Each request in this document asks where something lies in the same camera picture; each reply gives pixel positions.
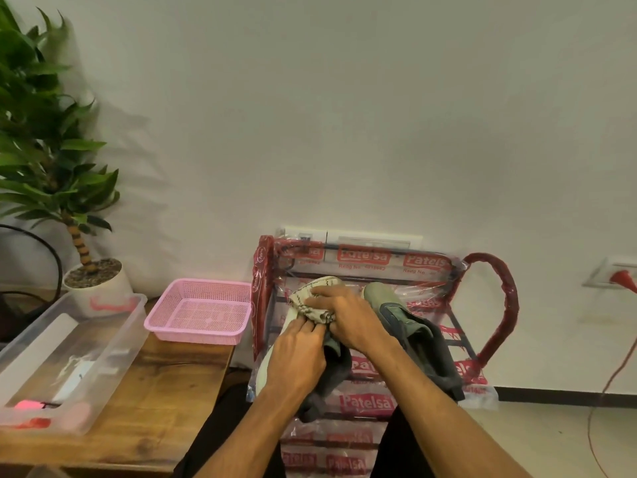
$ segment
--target pink basket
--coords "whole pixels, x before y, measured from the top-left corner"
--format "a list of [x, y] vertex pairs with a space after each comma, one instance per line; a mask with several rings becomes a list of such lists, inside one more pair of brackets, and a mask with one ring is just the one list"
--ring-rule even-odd
[[179, 279], [168, 286], [144, 327], [162, 340], [237, 345], [249, 318], [249, 283]]

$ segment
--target wall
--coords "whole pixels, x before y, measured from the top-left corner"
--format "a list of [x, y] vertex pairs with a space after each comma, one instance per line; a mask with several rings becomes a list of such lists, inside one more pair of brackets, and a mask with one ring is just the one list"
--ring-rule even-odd
[[[598, 391], [637, 333], [637, 298], [581, 287], [637, 254], [637, 0], [9, 1], [73, 23], [69, 86], [100, 101], [122, 169], [92, 245], [138, 290], [249, 280], [284, 223], [400, 231], [510, 265], [522, 311], [494, 384]], [[36, 245], [2, 242], [24, 272], [2, 280], [52, 281]], [[501, 301], [476, 266], [455, 306], [476, 345]]]

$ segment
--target black pants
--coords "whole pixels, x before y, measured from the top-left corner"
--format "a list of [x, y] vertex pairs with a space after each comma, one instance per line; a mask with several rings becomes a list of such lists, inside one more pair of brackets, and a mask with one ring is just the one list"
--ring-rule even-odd
[[[246, 391], [247, 384], [237, 384], [219, 398], [190, 449], [175, 468], [173, 478], [192, 478], [232, 434], [251, 406], [251, 403], [245, 401]], [[285, 478], [280, 444], [276, 445], [263, 476]], [[409, 423], [398, 408], [387, 424], [378, 446], [376, 464], [371, 472], [371, 478], [385, 477], [434, 478]]]

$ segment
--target shoe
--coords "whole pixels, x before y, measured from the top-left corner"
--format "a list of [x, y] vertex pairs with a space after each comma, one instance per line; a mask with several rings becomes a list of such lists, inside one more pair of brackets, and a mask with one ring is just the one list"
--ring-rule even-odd
[[[299, 315], [304, 315], [309, 320], [317, 324], [330, 324], [334, 320], [334, 313], [327, 310], [317, 310], [304, 304], [307, 297], [312, 296], [312, 288], [322, 285], [342, 285], [343, 282], [336, 277], [322, 277], [304, 285], [288, 298], [290, 309], [285, 316], [281, 333], [287, 329], [290, 322]], [[265, 358], [257, 371], [257, 382], [255, 393], [258, 396], [261, 389], [267, 383], [267, 366], [272, 355], [272, 347], [266, 353]], [[325, 398], [329, 396], [336, 386], [341, 384], [349, 375], [352, 369], [352, 355], [350, 350], [338, 340], [334, 339], [329, 330], [325, 332], [323, 340], [323, 352], [325, 354], [325, 370], [318, 380], [314, 390], [305, 398], [296, 416], [303, 423], [310, 423], [320, 418], [325, 412]]]
[[426, 376], [454, 401], [462, 401], [462, 378], [440, 328], [410, 313], [394, 290], [384, 283], [369, 283], [361, 296]]

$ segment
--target black cable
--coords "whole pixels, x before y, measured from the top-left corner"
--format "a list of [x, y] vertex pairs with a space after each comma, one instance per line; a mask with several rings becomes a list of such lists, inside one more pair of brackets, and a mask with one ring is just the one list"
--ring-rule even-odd
[[[35, 295], [32, 295], [32, 294], [28, 294], [28, 295], [42, 300], [43, 302], [45, 302], [49, 306], [52, 305], [53, 302], [56, 302], [60, 298], [60, 295], [62, 294], [62, 278], [63, 278], [64, 274], [62, 272], [62, 260], [60, 260], [60, 255], [57, 254], [55, 249], [51, 245], [49, 245], [46, 242], [46, 240], [43, 240], [42, 238], [40, 238], [35, 233], [32, 233], [32, 232], [27, 231], [27, 230], [22, 229], [22, 228], [18, 228], [17, 226], [4, 225], [4, 224], [1, 224], [1, 223], [0, 223], [0, 228], [12, 229], [13, 231], [18, 231], [20, 233], [24, 233], [25, 235], [30, 236], [34, 240], [37, 240], [40, 243], [42, 243], [48, 249], [48, 251], [51, 252], [51, 254], [53, 255], [53, 258], [55, 258], [55, 263], [57, 263], [57, 287], [55, 288], [55, 296], [53, 297], [52, 301], [47, 302], [44, 299], [42, 299], [40, 297], [37, 297]], [[2, 293], [3, 294], [6, 294], [6, 293], [26, 294], [26, 292], [2, 292]]]
[[33, 293], [29, 293], [29, 292], [19, 292], [18, 290], [12, 290], [10, 292], [0, 292], [0, 294], [2, 295], [24, 295], [27, 297], [31, 297], [31, 298], [35, 298], [36, 300], [40, 300], [42, 303], [52, 303], [49, 302], [48, 300], [42, 298], [40, 295], [36, 295]]

